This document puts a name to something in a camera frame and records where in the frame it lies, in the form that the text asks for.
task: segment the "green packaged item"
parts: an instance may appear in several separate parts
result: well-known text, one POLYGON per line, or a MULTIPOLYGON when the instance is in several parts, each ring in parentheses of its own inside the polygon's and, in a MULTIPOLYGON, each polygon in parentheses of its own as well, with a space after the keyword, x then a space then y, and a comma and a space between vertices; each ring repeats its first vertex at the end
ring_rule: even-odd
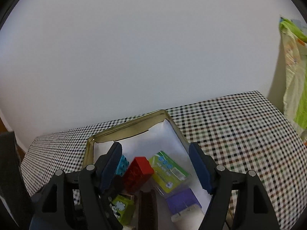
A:
POLYGON ((130 223, 136 208, 133 200, 118 195, 110 206, 120 224, 125 226, 130 223))
POLYGON ((284 116, 307 146, 307 36, 285 18, 279 30, 286 61, 284 116))
POLYGON ((154 169, 152 178, 165 193, 172 192, 189 177, 189 173, 163 151, 150 158, 149 163, 154 169))

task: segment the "blue lego brick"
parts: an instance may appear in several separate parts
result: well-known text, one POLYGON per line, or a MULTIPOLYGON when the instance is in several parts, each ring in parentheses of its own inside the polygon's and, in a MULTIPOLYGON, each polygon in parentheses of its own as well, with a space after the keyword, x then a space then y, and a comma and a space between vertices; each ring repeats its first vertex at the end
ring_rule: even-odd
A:
POLYGON ((126 172, 126 170, 128 169, 128 166, 129 166, 129 161, 127 160, 127 158, 125 158, 124 155, 122 155, 122 157, 119 161, 119 164, 117 166, 115 174, 123 176, 124 173, 126 172))

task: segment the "plastic bag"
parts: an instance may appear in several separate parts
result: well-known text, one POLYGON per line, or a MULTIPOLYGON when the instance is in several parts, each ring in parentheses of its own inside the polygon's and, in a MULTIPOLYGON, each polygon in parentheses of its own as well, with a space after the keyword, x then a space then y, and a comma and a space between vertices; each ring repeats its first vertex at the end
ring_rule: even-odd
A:
POLYGON ((286 61, 284 116, 307 146, 307 36, 285 18, 280 19, 279 30, 286 61))

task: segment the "table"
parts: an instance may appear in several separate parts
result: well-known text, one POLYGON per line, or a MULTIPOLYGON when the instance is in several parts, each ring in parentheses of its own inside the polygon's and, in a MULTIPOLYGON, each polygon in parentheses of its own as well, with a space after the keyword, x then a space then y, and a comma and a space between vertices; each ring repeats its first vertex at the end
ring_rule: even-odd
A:
MULTIPOLYGON (((281 229, 290 229, 307 204, 307 150, 284 116, 258 91, 167 109, 189 142, 198 142, 229 170, 255 170, 281 229)), ((87 139, 139 116, 36 137, 21 170, 30 195, 57 169, 78 171, 87 139)), ((234 212, 236 192, 230 208, 234 212)), ((76 202, 79 194, 74 194, 76 202)))

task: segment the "wooden floor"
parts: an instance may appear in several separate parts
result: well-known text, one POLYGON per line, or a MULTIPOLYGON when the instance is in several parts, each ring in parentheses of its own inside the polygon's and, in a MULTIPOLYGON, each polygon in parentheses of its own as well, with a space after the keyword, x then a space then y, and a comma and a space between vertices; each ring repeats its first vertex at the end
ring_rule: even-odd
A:
MULTIPOLYGON (((0 119, 0 132, 6 132, 6 131, 7 129, 5 128, 4 124, 2 123, 2 120, 0 119)), ((20 159, 23 160, 23 158, 25 157, 24 151, 19 146, 17 146, 17 150, 20 155, 20 159)))

